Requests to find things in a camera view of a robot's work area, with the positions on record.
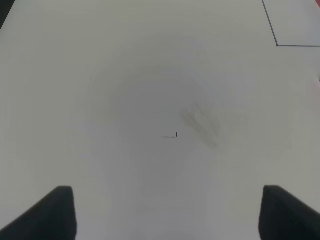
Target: black line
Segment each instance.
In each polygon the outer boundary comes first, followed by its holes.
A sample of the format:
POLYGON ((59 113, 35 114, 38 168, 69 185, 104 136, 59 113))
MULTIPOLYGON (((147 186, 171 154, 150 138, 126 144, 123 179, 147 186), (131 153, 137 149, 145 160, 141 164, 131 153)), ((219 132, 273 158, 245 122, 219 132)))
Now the black line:
POLYGON ((320 46, 308 45, 278 45, 278 47, 295 47, 295 48, 320 48, 320 46))
POLYGON ((176 136, 162 136, 162 138, 166 138, 166 139, 175 139, 178 137, 178 132, 176 133, 176 136))
POLYGON ((275 44, 276 44, 277 47, 279 47, 274 28, 272 27, 272 24, 271 24, 271 21, 270 21, 270 17, 269 17, 269 14, 268 14, 268 11, 267 11, 267 8, 266 8, 266 5, 265 5, 265 0, 262 0, 262 4, 263 4, 263 7, 264 7, 264 10, 265 10, 265 13, 266 13, 266 17, 268 18, 268 21, 269 21, 269 24, 270 24, 270 27, 271 27, 271 31, 272 31, 272 34, 273 34, 273 37, 274 37, 274 40, 275 40, 275 44))

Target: small black mark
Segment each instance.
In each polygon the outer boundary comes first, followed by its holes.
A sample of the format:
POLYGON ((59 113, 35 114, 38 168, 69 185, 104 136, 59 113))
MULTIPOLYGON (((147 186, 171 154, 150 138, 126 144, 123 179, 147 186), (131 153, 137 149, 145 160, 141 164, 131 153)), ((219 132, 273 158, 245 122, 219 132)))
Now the small black mark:
POLYGON ((162 138, 165 138, 165 139, 175 139, 178 137, 178 133, 176 133, 176 136, 162 136, 162 138))

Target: black marker mark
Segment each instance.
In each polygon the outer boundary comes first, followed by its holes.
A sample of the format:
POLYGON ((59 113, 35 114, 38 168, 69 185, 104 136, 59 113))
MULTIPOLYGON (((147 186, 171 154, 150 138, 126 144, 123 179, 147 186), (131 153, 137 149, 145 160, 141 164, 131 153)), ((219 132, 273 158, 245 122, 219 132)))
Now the black marker mark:
POLYGON ((178 137, 178 133, 176 133, 176 136, 162 136, 162 138, 165 138, 165 139, 175 139, 178 137))

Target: white surface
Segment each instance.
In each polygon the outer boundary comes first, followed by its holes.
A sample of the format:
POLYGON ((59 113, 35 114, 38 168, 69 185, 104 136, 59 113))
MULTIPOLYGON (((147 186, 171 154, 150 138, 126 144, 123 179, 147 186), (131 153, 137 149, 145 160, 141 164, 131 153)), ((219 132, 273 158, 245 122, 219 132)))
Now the white surface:
POLYGON ((0 32, 0 227, 59 185, 78 240, 257 240, 269 184, 320 211, 319 59, 275 47, 256 0, 17 0, 0 32), (194 102, 215 146, 183 123, 194 102))
POLYGON ((320 46, 315 0, 264 0, 279 45, 320 46))

